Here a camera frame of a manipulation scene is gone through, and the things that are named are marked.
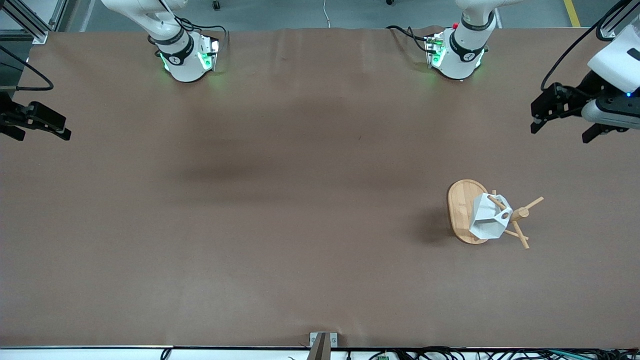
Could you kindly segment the aluminium frame profile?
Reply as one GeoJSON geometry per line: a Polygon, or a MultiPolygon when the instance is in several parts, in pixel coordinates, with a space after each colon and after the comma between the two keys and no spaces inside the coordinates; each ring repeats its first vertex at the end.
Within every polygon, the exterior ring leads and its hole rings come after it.
{"type": "Polygon", "coordinates": [[[0,41],[45,44],[64,32],[78,0],[0,0],[0,41]]]}
{"type": "Polygon", "coordinates": [[[612,41],[633,19],[633,5],[608,10],[598,21],[596,37],[601,41],[612,41]]]}

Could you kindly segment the white faceted cup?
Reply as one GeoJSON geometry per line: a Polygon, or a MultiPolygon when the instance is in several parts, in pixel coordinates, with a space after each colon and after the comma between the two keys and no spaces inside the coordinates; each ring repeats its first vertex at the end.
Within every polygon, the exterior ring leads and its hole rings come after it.
{"type": "Polygon", "coordinates": [[[513,212],[502,194],[482,193],[473,199],[470,232],[480,240],[499,239],[513,212]]]}

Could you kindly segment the wooden cup rack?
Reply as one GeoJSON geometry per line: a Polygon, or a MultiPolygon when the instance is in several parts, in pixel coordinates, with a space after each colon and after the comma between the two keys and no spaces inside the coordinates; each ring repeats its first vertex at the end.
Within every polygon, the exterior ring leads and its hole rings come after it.
{"type": "Polygon", "coordinates": [[[530,239],[523,233],[519,221],[528,218],[531,208],[541,203],[544,198],[540,196],[521,207],[512,207],[510,205],[513,212],[510,222],[501,237],[497,239],[478,239],[470,232],[470,220],[473,212],[473,200],[482,193],[500,195],[496,190],[488,191],[485,186],[471,178],[464,178],[450,185],[446,194],[446,205],[449,222],[455,237],[465,244],[481,245],[490,240],[498,240],[503,236],[510,236],[518,239],[524,249],[530,249],[530,239]]]}

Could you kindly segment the brown paper table cover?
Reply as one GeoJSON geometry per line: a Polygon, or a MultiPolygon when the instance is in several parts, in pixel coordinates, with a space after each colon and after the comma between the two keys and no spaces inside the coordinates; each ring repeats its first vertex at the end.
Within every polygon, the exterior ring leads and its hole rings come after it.
{"type": "Polygon", "coordinates": [[[194,83],[140,32],[55,33],[0,136],[0,346],[640,347],[640,131],[530,133],[581,34],[499,29],[470,78],[390,30],[235,32],[194,83]],[[512,207],[466,244],[447,193],[512,207]]]}

